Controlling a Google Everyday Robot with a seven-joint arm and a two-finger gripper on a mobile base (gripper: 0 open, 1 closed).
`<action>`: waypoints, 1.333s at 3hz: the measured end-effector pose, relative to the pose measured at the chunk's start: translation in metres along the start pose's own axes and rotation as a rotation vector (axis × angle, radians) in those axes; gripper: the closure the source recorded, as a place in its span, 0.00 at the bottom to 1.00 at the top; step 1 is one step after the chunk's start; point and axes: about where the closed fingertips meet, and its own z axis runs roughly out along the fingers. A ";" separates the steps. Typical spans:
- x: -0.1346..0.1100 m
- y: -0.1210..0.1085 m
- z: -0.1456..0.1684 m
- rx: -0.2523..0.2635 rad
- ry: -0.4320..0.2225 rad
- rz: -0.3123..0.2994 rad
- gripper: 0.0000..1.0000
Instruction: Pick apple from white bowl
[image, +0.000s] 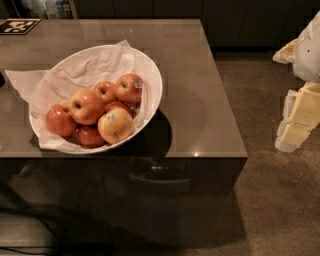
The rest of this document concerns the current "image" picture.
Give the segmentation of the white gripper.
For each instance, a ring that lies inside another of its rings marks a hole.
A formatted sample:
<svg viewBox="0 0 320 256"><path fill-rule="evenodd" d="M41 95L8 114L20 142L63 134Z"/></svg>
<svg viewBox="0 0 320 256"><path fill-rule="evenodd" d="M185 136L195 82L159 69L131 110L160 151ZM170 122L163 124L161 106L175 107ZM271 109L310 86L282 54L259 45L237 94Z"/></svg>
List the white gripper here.
<svg viewBox="0 0 320 256"><path fill-rule="evenodd" d="M293 74L306 81L298 91L288 91L275 140L277 150L292 153L320 124L320 11L272 60L291 64Z"/></svg>

